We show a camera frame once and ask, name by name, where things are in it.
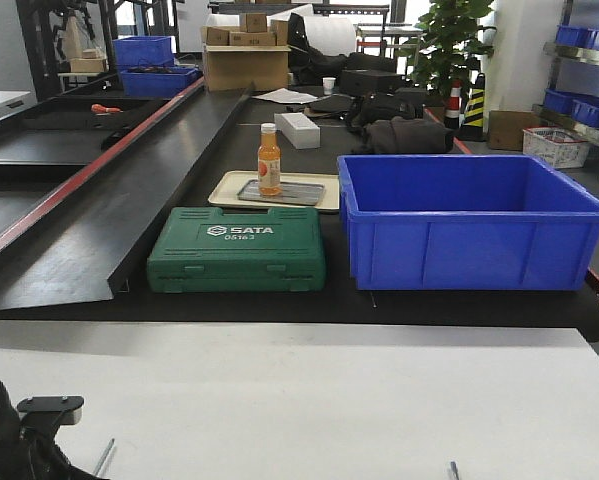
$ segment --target traffic cone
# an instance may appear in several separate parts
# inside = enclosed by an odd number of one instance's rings
[[[475,85],[470,93],[470,100],[464,112],[463,124],[459,129],[457,138],[471,142],[483,142],[483,103],[486,98],[486,76],[483,73],[477,75]]]
[[[446,128],[457,130],[459,128],[459,101],[461,98],[461,81],[454,79],[452,81],[452,90],[450,98],[446,101],[446,113],[443,123]]]

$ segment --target white paper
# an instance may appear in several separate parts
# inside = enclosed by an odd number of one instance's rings
[[[292,92],[287,88],[280,88],[279,90],[264,93],[263,95],[257,95],[253,98],[268,100],[269,102],[276,103],[310,103],[317,100],[317,97],[314,95],[310,95],[309,93]]]

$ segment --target white box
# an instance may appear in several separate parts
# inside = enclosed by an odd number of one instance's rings
[[[555,168],[580,168],[590,144],[557,127],[524,128],[523,153],[545,160]]]
[[[298,150],[321,145],[319,127],[303,113],[275,113],[275,124]]]

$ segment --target black bag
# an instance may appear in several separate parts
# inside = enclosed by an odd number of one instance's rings
[[[364,145],[357,154],[448,153],[454,146],[454,132],[441,123],[394,117],[377,120],[364,128]]]
[[[321,85],[323,77],[339,78],[348,62],[345,55],[324,55],[308,43],[303,17],[290,14],[288,20],[288,68],[299,85]]]
[[[413,119],[415,107],[408,100],[389,93],[370,93],[353,101],[344,121],[349,131],[361,133],[365,125],[394,117]]]

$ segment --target paper roll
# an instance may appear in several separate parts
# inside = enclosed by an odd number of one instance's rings
[[[274,18],[276,20],[285,20],[288,21],[291,13],[296,13],[301,17],[311,17],[315,14],[312,5],[301,5],[300,7],[294,7],[289,10],[284,10],[283,12],[275,13],[273,15],[269,15],[268,19]]]
[[[206,26],[208,27],[230,27],[233,25],[239,25],[239,15],[211,13],[206,20]]]
[[[349,55],[357,48],[355,27],[347,18],[304,17],[308,44],[324,55]]]

